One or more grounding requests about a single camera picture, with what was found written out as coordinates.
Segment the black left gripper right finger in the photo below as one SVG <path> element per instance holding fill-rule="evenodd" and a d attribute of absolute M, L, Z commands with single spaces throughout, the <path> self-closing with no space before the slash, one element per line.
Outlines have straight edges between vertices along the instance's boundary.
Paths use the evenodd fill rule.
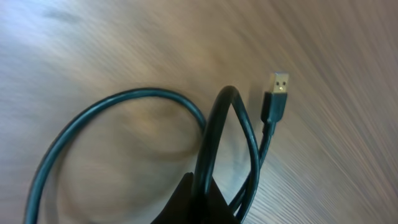
<path fill-rule="evenodd" d="M 206 196 L 205 224 L 239 224 L 214 179 Z"/>

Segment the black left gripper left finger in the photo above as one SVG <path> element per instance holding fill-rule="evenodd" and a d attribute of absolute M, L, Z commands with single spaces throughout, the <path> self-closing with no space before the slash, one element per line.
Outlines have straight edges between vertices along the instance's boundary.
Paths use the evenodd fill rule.
<path fill-rule="evenodd" d="M 163 210 L 151 224 L 186 224 L 190 209 L 190 197 L 193 182 L 193 173 L 187 172 Z"/>

